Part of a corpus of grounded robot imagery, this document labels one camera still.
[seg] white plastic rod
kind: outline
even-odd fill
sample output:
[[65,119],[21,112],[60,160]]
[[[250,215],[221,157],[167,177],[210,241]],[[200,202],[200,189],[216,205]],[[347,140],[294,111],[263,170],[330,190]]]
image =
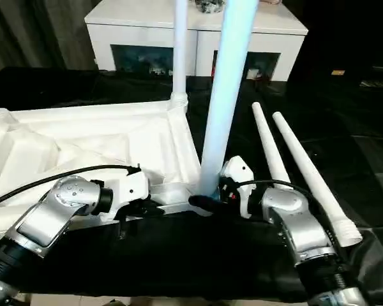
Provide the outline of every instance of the white plastic rod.
[[227,0],[206,127],[200,193],[216,192],[258,0]]
[[276,112],[273,118],[312,194],[326,211],[340,245],[347,247],[362,241],[362,235],[356,228],[356,225],[345,215],[282,114]]
[[[288,173],[283,165],[283,161],[275,144],[274,137],[269,130],[267,119],[264,116],[264,112],[261,109],[261,105],[258,102],[252,105],[255,122],[257,123],[258,132],[260,133],[262,148],[266,155],[269,172],[274,180],[282,180],[284,182],[290,182]],[[292,189],[289,186],[274,184],[275,188],[280,189]]]
[[188,0],[176,0],[174,16],[172,106],[184,106],[186,94],[186,42]]

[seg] light blue tube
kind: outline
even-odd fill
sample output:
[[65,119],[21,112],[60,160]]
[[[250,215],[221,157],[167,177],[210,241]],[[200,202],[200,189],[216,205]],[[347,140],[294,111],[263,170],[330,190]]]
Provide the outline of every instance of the light blue tube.
[[214,74],[199,193],[216,192],[259,0],[227,0]]

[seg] table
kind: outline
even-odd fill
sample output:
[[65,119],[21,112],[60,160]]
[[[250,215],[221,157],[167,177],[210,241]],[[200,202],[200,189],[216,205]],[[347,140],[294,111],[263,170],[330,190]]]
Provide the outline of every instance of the table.
[[[188,79],[188,120],[199,155],[211,84],[211,78]],[[133,80],[121,73],[28,68],[0,72],[0,107],[10,110],[162,100],[170,92],[170,80]],[[267,179],[250,108],[254,101],[262,103],[267,116],[275,110],[284,114],[361,229],[364,241],[348,249],[349,258],[374,302],[383,305],[383,92],[329,80],[265,85],[244,81],[227,157],[241,155],[258,179]],[[281,136],[274,125],[271,129],[292,181],[305,186]],[[271,225],[194,214],[70,232],[34,273],[39,276],[27,282],[24,291],[284,302],[306,298]]]

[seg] threaded end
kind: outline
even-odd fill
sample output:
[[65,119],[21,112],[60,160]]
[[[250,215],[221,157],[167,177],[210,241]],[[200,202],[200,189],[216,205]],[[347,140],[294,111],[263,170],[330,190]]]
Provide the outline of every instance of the threaded end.
[[17,120],[14,119],[13,115],[7,108],[0,108],[0,121],[8,124],[17,123]]
[[358,244],[363,239],[356,225],[350,219],[334,221],[332,227],[342,247]]
[[188,96],[185,92],[173,92],[170,96],[169,109],[183,107],[187,109]]

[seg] black cable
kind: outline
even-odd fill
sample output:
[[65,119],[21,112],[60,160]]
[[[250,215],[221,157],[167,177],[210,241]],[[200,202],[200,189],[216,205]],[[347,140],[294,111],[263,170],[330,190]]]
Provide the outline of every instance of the black cable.
[[82,172],[87,172],[87,171],[93,171],[93,170],[99,170],[99,169],[125,169],[125,170],[134,170],[136,168],[131,167],[131,166],[123,166],[121,164],[100,164],[98,166],[90,166],[90,167],[85,167],[85,168],[80,168],[76,170],[71,170],[67,171],[64,173],[59,173],[52,175],[50,177],[42,178],[41,180],[37,180],[35,182],[29,183],[27,185],[21,186],[17,189],[14,189],[10,191],[9,193],[6,193],[2,196],[0,196],[0,203],[3,201],[6,201],[7,199],[11,198],[12,196],[15,196],[16,194],[22,193],[23,191],[26,191],[28,189],[34,188],[38,185],[42,185],[48,182],[51,182],[52,180],[57,180],[61,179],[63,177],[67,177],[69,175],[74,175]]
[[237,188],[245,185],[252,185],[252,184],[279,184],[279,185],[285,185],[291,188],[294,188],[295,190],[299,191],[300,193],[303,193],[306,197],[311,198],[312,200],[315,200],[315,197],[313,194],[299,186],[296,186],[295,184],[284,182],[283,180],[248,180],[246,182],[236,183]]

